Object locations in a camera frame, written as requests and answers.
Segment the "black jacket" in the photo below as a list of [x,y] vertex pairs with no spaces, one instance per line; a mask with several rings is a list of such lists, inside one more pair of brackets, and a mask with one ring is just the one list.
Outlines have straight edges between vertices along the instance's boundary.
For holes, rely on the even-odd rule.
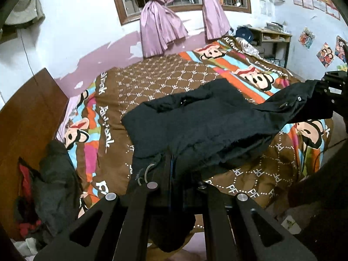
[[[304,160],[309,160],[312,170],[318,169],[326,119],[319,117],[312,99],[317,82],[291,84],[253,104],[220,78],[191,91],[141,103],[122,118],[134,145],[128,192],[146,182],[145,169],[166,152],[187,166],[248,157],[247,164],[203,181],[228,194],[246,191],[266,206],[277,191],[299,181]],[[171,175],[165,195],[150,238],[162,251],[173,252]]]

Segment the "dark clothes pile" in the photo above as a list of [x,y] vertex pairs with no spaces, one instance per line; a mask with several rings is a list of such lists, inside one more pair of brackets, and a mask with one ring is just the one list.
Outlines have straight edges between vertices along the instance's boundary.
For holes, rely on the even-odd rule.
[[81,186],[69,154],[60,141],[47,145],[47,154],[32,179],[35,211],[41,225],[26,237],[33,236],[48,243],[77,220]]

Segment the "cartoon poster lower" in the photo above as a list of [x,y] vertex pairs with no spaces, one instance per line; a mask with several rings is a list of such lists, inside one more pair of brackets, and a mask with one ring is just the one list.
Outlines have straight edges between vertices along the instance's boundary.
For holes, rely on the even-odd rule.
[[333,62],[335,55],[330,46],[325,42],[316,56],[321,64],[327,68]]

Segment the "cartoon poster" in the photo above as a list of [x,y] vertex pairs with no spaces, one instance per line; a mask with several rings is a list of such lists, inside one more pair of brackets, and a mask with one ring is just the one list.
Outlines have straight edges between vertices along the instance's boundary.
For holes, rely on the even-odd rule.
[[330,46],[325,42],[316,56],[321,64],[327,68],[333,62],[335,55]]
[[309,50],[315,38],[316,36],[313,34],[313,32],[310,31],[308,27],[305,27],[302,33],[300,34],[298,41],[302,46],[306,47]]

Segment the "cartoon poster upper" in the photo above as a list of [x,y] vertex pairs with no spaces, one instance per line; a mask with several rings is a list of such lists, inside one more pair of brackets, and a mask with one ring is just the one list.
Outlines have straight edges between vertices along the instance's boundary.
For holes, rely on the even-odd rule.
[[300,34],[298,41],[302,46],[306,47],[309,50],[315,38],[316,36],[313,34],[313,32],[310,31],[308,27],[305,27],[302,33]]

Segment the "wooden desk shelf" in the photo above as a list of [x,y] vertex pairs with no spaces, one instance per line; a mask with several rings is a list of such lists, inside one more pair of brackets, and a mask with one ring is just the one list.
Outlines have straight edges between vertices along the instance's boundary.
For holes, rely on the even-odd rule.
[[248,29],[254,36],[251,44],[259,50],[262,58],[275,61],[277,65],[286,68],[292,35],[267,28],[248,27]]

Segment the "colourful monkey print blanket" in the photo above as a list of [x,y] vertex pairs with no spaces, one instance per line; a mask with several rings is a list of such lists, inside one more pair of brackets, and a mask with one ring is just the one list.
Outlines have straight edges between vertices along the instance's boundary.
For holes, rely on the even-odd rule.
[[[247,119],[246,109],[297,83],[234,37],[102,72],[69,100],[59,132],[81,180],[81,211],[110,192],[125,194],[136,173],[167,149],[203,156],[218,139],[236,146],[239,133],[265,128],[261,118]],[[212,169],[205,180],[267,207],[319,170],[332,131],[332,119],[286,124],[262,155]]]

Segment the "red bag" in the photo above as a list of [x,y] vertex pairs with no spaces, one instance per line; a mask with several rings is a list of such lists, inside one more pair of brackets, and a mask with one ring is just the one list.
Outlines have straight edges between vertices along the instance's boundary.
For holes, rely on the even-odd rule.
[[18,230],[22,238],[26,238],[29,233],[41,225],[40,218],[35,211],[35,202],[32,190],[32,179],[38,171],[31,168],[21,157],[18,159],[19,170],[19,190],[16,201],[16,220]]

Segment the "blue cap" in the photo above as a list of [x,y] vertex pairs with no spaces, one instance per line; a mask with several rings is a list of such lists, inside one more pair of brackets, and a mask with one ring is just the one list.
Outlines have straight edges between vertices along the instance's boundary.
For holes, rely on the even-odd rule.
[[248,27],[239,27],[235,32],[235,37],[243,38],[248,43],[254,40],[254,35]]

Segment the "pink curtain right panel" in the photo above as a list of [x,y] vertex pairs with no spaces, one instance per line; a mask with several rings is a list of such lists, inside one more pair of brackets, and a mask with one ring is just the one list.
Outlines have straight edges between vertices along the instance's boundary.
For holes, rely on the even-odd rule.
[[217,40],[230,30],[230,24],[217,0],[202,0],[202,13],[207,40]]

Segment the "pink curtain panel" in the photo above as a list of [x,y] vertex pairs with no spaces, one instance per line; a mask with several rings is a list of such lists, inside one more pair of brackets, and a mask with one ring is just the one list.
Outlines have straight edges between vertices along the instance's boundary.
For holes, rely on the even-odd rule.
[[217,40],[230,30],[230,24],[217,0],[202,0],[202,13],[207,40]]
[[143,56],[162,55],[168,45],[187,37],[182,20],[167,7],[174,0],[149,0],[140,14]]

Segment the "brown wooden headboard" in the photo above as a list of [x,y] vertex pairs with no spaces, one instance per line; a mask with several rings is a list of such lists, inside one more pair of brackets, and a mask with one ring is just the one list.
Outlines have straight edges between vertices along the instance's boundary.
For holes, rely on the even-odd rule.
[[20,238],[14,216],[20,182],[18,159],[24,159],[34,169],[39,167],[65,115],[68,100],[44,68],[1,109],[1,226],[12,239]]

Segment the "pink curtain left panel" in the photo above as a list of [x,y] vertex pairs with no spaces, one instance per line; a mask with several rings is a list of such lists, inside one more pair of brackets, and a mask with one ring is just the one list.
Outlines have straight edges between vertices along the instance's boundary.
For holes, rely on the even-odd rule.
[[187,37],[182,20],[167,7],[174,0],[149,0],[140,14],[143,56],[162,55],[168,45]]

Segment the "beige cloth on wall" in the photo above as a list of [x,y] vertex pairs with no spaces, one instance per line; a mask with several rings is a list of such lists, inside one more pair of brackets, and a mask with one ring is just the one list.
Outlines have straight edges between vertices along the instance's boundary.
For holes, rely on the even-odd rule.
[[19,0],[5,20],[5,25],[27,28],[45,19],[40,0]]

